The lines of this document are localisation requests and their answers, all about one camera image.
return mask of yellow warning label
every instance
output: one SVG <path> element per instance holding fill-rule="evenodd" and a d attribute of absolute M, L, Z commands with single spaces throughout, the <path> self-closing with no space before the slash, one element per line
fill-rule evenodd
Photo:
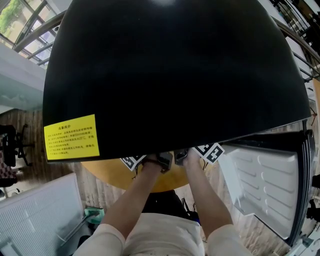
<path fill-rule="evenodd" d="M 95 115 L 87 115 L 44 127 L 48 160 L 99 156 Z"/>

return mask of wooden floor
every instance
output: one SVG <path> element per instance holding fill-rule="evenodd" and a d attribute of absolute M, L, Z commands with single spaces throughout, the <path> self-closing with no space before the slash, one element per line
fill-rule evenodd
<path fill-rule="evenodd" d="M 315 103 L 311 102 L 311 107 L 316 110 Z M 318 122 L 317 118 L 312 126 L 315 132 L 316 143 L 318 144 Z M 80 196 L 83 207 L 92 206 L 104 208 L 106 211 L 124 192 L 122 189 L 105 184 L 90 172 L 88 172 L 79 162 L 76 163 L 55 163 L 47 164 L 45 158 L 45 146 L 42 127 L 41 111 L 21 111 L 11 110 L 0 115 L 0 125 L 13 125 L 17 131 L 21 131 L 24 124 L 28 124 L 25 131 L 25 143 L 35 143 L 35 148 L 29 150 L 27 158 L 33 163 L 32 167 L 27 167 L 18 174 L 19 182 L 7 190 L 10 191 L 19 188 L 21 191 L 29 190 L 40 184 L 52 181 L 71 172 L 75 172 L 78 181 Z M 302 129 L 301 122 L 288 125 L 277 131 L 298 131 Z M 243 216 L 231 202 L 227 185 L 218 164 L 205 171 L 205 174 L 216 191 L 218 196 L 228 207 L 234 225 L 244 245 L 252 252 L 253 255 L 268 256 L 275 252 L 277 255 L 284 255 L 289 247 L 270 231 L 262 222 L 254 216 Z M 186 202 L 191 208 L 193 197 L 189 185 L 178 188 L 176 193 L 180 198 L 186 198 Z M 306 221 L 305 227 L 312 227 L 313 222 Z"/>

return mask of round table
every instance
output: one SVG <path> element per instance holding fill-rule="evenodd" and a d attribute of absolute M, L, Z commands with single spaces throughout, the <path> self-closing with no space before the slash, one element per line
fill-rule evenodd
<path fill-rule="evenodd" d="M 135 178 L 135 172 L 130 171 L 120 159 L 86 161 L 83 166 L 101 181 L 117 188 L 126 190 Z M 152 192 L 164 192 L 174 190 L 188 184 L 185 168 L 172 163 L 171 169 L 161 174 L 156 181 Z"/>

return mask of trees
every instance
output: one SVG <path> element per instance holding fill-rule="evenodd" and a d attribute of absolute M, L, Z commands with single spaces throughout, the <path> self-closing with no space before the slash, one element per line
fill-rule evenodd
<path fill-rule="evenodd" d="M 7 31 L 11 21 L 17 19 L 21 11 L 22 4 L 20 0 L 11 0 L 0 14 L 0 33 L 4 34 Z"/>

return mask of office chair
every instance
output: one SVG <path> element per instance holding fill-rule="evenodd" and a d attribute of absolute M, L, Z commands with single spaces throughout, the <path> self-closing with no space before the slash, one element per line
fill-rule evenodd
<path fill-rule="evenodd" d="M 12 125 L 0 125 L 0 135 L 4 135 L 2 139 L 2 146 L 0 150 L 3 151 L 3 161 L 7 166 L 16 166 L 16 156 L 23 158 L 26 166 L 32 166 L 26 159 L 24 152 L 25 147 L 34 147 L 35 144 L 24 144 L 24 132 L 28 125 L 25 124 L 22 128 L 22 132 L 16 132 L 16 129 Z"/>

